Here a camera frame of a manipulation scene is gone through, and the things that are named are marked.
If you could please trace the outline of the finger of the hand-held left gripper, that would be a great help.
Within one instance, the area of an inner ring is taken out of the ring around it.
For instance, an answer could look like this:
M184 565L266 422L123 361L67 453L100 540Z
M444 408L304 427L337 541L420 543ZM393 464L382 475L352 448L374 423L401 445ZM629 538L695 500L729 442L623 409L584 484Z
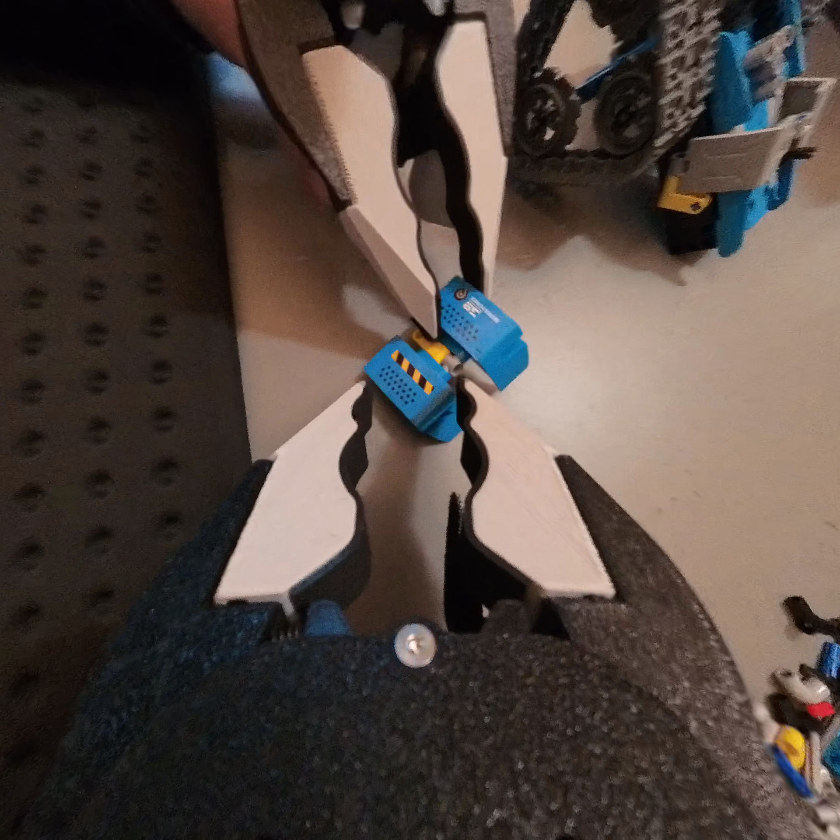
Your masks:
M434 58L436 151L462 276L491 292L508 159L502 142L490 43L483 19L456 19Z
M438 286L397 173L391 83L341 45L311 50L302 61L350 189L341 224L408 317L436 337Z

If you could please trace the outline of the blue grey tracked toy robot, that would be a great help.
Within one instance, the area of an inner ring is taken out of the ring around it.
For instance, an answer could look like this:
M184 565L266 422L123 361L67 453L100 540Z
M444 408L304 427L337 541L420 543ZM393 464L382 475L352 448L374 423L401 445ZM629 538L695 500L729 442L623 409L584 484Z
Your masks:
M791 195L834 79L805 47L831 2L529 2L512 170L542 187L658 175L673 255L731 256Z

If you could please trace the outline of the person's left hand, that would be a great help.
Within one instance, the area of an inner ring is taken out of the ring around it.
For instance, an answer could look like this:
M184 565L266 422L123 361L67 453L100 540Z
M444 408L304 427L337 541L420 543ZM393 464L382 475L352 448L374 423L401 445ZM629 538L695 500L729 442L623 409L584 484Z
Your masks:
M247 67L237 1L173 1L172 4L216 52L238 67Z

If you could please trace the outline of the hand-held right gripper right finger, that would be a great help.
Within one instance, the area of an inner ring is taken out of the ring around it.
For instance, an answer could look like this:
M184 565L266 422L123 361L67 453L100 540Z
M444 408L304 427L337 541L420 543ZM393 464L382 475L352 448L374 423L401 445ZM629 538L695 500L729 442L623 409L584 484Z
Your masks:
M616 599L559 454L477 383L456 387L469 481L449 502L445 621L480 631L511 602L527 631L563 631L557 601Z

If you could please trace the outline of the black dimpled mat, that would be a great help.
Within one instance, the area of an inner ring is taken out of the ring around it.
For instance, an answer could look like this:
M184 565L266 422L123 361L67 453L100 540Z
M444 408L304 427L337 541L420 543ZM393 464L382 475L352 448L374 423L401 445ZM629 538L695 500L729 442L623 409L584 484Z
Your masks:
M249 462L205 92L2 71L2 838Z

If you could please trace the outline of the blue panel brick assembly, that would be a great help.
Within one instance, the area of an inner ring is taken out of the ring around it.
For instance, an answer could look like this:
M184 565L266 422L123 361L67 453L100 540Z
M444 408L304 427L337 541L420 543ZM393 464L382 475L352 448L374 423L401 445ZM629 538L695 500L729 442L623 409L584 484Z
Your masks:
M439 329L436 340L420 329L394 337L364 372L419 433L447 443L461 433L456 380L480 371L502 391L527 369L529 348L518 323L459 277L440 291Z

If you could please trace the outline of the pile of small brick parts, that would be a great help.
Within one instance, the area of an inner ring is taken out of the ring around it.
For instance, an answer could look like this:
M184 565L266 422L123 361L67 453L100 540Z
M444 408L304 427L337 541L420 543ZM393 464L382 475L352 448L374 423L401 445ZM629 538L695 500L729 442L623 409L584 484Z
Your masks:
M811 810L818 838L839 837L839 618L823 617L800 595L782 601L793 628L822 637L814 665L776 669L775 692L753 714L789 788Z

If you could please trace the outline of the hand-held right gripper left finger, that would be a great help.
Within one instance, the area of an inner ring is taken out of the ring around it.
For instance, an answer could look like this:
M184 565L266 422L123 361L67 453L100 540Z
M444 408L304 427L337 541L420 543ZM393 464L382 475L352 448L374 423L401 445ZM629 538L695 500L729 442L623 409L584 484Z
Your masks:
M216 605L274 603L303 615L316 601L350 606L371 576L358 485L368 469L372 393L358 382L271 458L215 591Z

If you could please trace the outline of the light grey desk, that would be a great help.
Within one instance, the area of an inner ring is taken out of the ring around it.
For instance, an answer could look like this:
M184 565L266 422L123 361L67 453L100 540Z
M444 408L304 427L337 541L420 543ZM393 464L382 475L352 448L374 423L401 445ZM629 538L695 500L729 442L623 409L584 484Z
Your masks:
M209 68L253 459L344 394L405 322L251 79ZM648 176L510 185L493 298L530 365L500 401L571 455L695 589L755 702L838 614L838 90L790 200L721 258L670 255Z

